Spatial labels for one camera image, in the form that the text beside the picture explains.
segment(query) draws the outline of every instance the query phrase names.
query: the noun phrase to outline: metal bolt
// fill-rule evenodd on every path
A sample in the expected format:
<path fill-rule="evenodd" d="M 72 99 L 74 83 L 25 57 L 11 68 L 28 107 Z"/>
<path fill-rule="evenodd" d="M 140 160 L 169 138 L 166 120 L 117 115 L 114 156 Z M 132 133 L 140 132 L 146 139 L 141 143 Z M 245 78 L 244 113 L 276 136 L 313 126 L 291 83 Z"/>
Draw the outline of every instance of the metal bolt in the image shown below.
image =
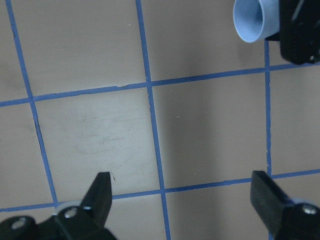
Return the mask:
<path fill-rule="evenodd" d="M 20 217 L 19 220 L 15 221 L 11 228 L 13 230 L 19 229 L 21 227 L 23 227 L 26 224 L 26 218 L 25 217 Z"/>
<path fill-rule="evenodd" d="M 317 209 L 309 204 L 304 204 L 302 206 L 302 210 L 306 213 L 306 214 L 310 214 L 310 215 L 314 215 L 317 213 Z"/>
<path fill-rule="evenodd" d="M 66 219 L 73 218 L 77 214 L 77 208 L 73 207 L 64 213 Z"/>

